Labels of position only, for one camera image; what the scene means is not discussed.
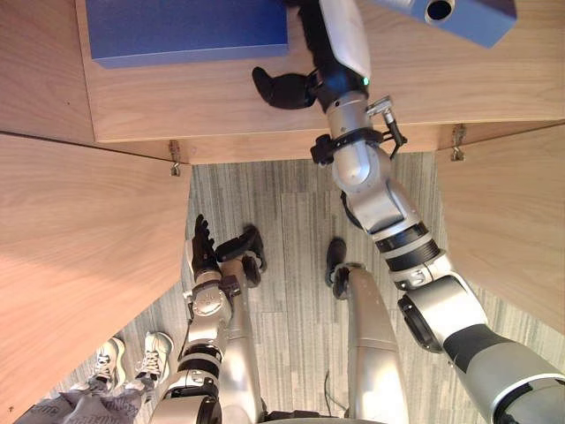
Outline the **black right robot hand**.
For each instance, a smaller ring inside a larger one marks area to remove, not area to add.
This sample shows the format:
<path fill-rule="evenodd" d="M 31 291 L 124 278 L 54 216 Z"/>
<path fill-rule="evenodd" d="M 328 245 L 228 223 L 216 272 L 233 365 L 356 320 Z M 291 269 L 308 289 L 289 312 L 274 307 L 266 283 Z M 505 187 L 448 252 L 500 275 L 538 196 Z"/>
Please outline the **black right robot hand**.
<path fill-rule="evenodd" d="M 283 110 L 300 110 L 319 102 L 322 109 L 348 93 L 368 95 L 372 67 L 361 13 L 354 1 L 286 1 L 298 10 L 305 43 L 313 57 L 309 74 L 270 76 L 252 70 L 264 102 Z"/>

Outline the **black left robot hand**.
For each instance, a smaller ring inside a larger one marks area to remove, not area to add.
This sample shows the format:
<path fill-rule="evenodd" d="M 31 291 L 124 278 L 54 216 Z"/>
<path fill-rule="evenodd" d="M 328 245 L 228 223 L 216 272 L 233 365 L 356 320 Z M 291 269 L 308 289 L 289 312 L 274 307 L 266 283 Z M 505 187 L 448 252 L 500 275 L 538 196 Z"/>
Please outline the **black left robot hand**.
<path fill-rule="evenodd" d="M 223 276 L 234 276 L 243 284 L 246 280 L 244 258 L 247 253 L 248 237 L 244 233 L 214 248 L 210 237 L 208 221 L 198 215 L 194 223 L 192 238 L 192 273 L 194 284 L 220 281 Z"/>

